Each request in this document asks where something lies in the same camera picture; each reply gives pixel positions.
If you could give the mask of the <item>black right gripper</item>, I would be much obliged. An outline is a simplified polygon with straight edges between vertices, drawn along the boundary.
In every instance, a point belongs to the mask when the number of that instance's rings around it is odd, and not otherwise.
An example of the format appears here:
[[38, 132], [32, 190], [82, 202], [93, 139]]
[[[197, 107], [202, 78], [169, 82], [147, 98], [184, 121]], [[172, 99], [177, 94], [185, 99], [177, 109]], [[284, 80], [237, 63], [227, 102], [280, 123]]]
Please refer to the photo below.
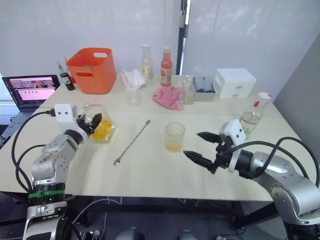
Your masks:
[[216, 173], [218, 168], [228, 168], [233, 153], [227, 153], [227, 151], [229, 151], [234, 145], [234, 142], [232, 141], [231, 137], [226, 136], [224, 139], [221, 139], [221, 137], [218, 134], [207, 131], [198, 132], [197, 135], [207, 142], [213, 144], [218, 143], [215, 149], [216, 154], [214, 163], [211, 160], [204, 158], [201, 154], [194, 151], [184, 150], [183, 153], [185, 154], [185, 156], [188, 159], [190, 159], [193, 163], [206, 168], [209, 172], [213, 174]]

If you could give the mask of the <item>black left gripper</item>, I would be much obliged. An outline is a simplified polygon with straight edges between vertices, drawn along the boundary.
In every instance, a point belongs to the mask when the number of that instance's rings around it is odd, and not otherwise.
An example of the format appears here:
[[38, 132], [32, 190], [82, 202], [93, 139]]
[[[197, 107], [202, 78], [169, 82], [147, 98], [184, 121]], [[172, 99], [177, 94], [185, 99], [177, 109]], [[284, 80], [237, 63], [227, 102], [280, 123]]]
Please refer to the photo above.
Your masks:
[[99, 124], [102, 121], [102, 114], [97, 113], [93, 116], [92, 121], [87, 121], [87, 114], [78, 115], [78, 118], [76, 120], [78, 126], [84, 130], [86, 135], [89, 137], [93, 134], [93, 132], [96, 130], [96, 128], [99, 126]]

